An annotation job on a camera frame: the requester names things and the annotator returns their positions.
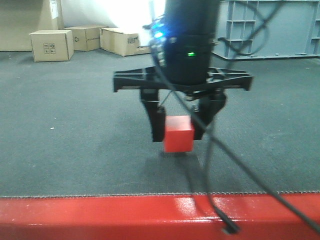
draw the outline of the gray carpet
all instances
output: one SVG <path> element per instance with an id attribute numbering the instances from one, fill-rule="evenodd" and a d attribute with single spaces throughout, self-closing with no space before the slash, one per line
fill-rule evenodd
<path id="1" fill-rule="evenodd" d="M 112 92 L 113 71 L 151 65 L 149 55 L 101 49 L 38 63 L 31 52 L 0 52 L 0 197 L 203 192 L 206 138 L 191 153 L 163 154 L 139 92 Z M 319 59 L 241 61 L 234 69 L 255 80 L 249 92 L 226 91 L 216 136 L 274 190 L 320 191 Z M 172 96 L 166 107 L 184 114 Z M 215 193 L 261 191 L 218 148 L 210 172 Z"/>

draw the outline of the red metal edge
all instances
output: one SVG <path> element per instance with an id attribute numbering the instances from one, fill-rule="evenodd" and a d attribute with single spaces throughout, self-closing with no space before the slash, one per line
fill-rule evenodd
<path id="1" fill-rule="evenodd" d="M 283 196 L 320 223 L 320 193 Z M 320 239 L 269 195 L 212 197 L 240 233 L 222 232 L 205 195 L 0 198 L 0 240 Z"/>

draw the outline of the red cube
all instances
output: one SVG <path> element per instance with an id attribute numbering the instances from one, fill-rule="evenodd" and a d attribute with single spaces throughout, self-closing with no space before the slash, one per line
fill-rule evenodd
<path id="1" fill-rule="evenodd" d="M 164 152 L 191 152 L 194 147 L 195 129 L 190 116 L 166 116 Z"/>

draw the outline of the black cable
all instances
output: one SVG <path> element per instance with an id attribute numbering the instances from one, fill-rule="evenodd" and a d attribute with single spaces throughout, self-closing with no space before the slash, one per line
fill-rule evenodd
<path id="1" fill-rule="evenodd" d="M 265 20 L 262 22 L 262 24 L 253 32 L 250 34 L 250 36 L 247 38 L 246 41 L 244 41 L 241 45 L 241 47 L 238 49 L 238 52 L 242 52 L 243 49 L 245 49 L 249 43 L 248 43 L 248 40 L 250 39 L 253 39 L 258 33 L 260 33 L 260 31 L 262 29 L 265 29 L 266 28 L 266 25 L 270 22 L 270 20 L 279 12 L 279 10 L 281 9 L 282 5 L 285 3 L 285 0 L 280 0 L 278 1 L 277 5 L 274 7 L 273 11 L 269 14 L 269 16 L 267 18 L 265 18 Z M 226 69 L 231 69 L 232 68 L 232 65 L 234 64 L 234 62 L 236 61 L 237 59 L 237 56 L 239 54 L 237 52 L 234 53 L 233 57 L 229 60 L 228 64 L 226 65 Z"/>
<path id="2" fill-rule="evenodd" d="M 213 135 L 213 131 L 214 131 L 214 120 L 209 124 L 208 128 L 207 128 L 207 132 L 210 135 Z M 234 221 L 232 221 L 223 211 L 221 211 L 215 204 L 213 198 L 212 198 L 212 194 L 210 193 L 210 162 L 212 159 L 212 153 L 213 153 L 213 144 L 211 141 L 208 142 L 207 145 L 207 150 L 206 150 L 206 155 L 205 155 L 205 162 L 204 162 L 204 167 L 203 167 L 203 171 L 204 171 L 204 185 L 205 185 L 205 192 L 206 192 L 206 196 L 208 198 L 208 201 L 211 205 L 211 207 L 214 209 L 214 211 L 216 212 L 216 214 L 221 218 L 221 219 L 225 219 L 226 222 L 226 228 L 223 229 L 223 231 L 226 234 L 236 234 L 240 231 L 240 227 L 235 224 Z"/>
<path id="3" fill-rule="evenodd" d="M 228 48 L 230 48 L 232 51 L 234 51 L 235 53 L 237 53 L 237 56 L 250 56 L 253 54 L 256 54 L 257 52 L 259 52 L 262 48 L 264 48 L 264 46 L 267 44 L 269 36 L 270 36 L 270 32 L 266 23 L 266 20 L 264 18 L 264 16 L 260 13 L 260 11 L 251 3 L 249 2 L 242 2 L 242 1 L 234 1 L 237 4 L 243 5 L 245 7 L 248 7 L 249 9 L 251 9 L 257 16 L 258 18 L 262 21 L 262 28 L 263 28 L 263 32 L 264 32 L 264 38 L 263 38 L 263 42 L 261 43 L 261 45 L 259 47 L 257 47 L 256 50 L 250 52 L 250 53 L 243 53 L 242 50 L 240 50 L 240 48 L 235 48 L 233 46 L 233 44 L 230 43 L 230 41 L 228 41 L 225 37 L 219 37 L 217 40 L 218 41 L 222 41 L 224 42 L 225 45 L 227 45 Z M 250 37 L 248 37 L 246 40 L 243 41 L 251 41 L 252 39 Z"/>
<path id="4" fill-rule="evenodd" d="M 272 197 L 274 197 L 276 200 L 278 200 L 281 204 L 283 204 L 290 211 L 295 213 L 300 219 L 302 219 L 305 223 L 307 223 L 315 232 L 320 234 L 320 226 L 315 221 L 310 219 L 304 213 L 302 213 L 297 208 L 295 208 L 293 205 L 291 205 L 289 202 L 287 202 L 277 192 L 273 191 L 269 186 L 264 184 L 263 181 L 260 180 L 260 178 L 253 171 L 251 171 L 250 168 L 247 167 L 225 144 L 223 144 L 220 140 L 215 138 L 210 132 L 207 131 L 207 126 L 202 122 L 202 120 L 193 111 L 191 111 L 189 109 L 188 105 L 177 94 L 177 90 L 176 90 L 175 86 L 171 82 L 168 81 L 167 77 L 164 75 L 164 73 L 162 72 L 160 67 L 157 64 L 154 67 L 156 69 L 156 72 L 159 74 L 160 79 L 172 91 L 172 94 L 175 96 L 175 98 L 181 104 L 181 106 L 190 114 L 191 118 L 198 124 L 198 126 L 204 131 L 204 133 L 209 136 L 210 140 L 213 143 L 216 143 L 231 158 L 231 160 L 234 161 L 248 176 L 250 176 L 251 179 L 257 185 L 259 185 L 263 190 L 265 190 L 266 193 L 270 194 Z M 216 211 L 216 213 L 218 214 L 219 217 L 224 217 L 222 214 L 220 215 L 217 211 Z"/>
<path id="5" fill-rule="evenodd" d="M 170 91 L 168 94 L 167 94 L 167 96 L 164 98 L 164 100 L 159 104 L 159 106 L 162 106 L 165 102 L 166 102 L 166 100 L 168 99 L 168 97 L 170 96 L 170 94 L 172 93 L 172 91 Z"/>

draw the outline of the plastic crate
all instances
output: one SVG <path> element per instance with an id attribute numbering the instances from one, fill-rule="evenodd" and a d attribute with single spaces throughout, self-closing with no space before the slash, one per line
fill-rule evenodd
<path id="1" fill-rule="evenodd" d="M 278 0 L 241 2 L 253 5 L 264 18 L 267 18 L 279 3 Z M 238 1 L 222 1 L 216 37 L 225 37 L 236 48 L 244 41 L 248 41 L 247 47 L 242 52 L 250 54 L 264 41 L 263 30 L 253 39 L 248 39 L 261 24 L 261 19 L 248 6 Z M 287 0 L 267 26 L 269 38 L 265 46 L 255 54 L 238 55 L 236 59 L 320 56 L 319 0 Z M 213 53 L 225 59 L 232 59 L 235 54 L 224 42 L 215 46 Z"/>

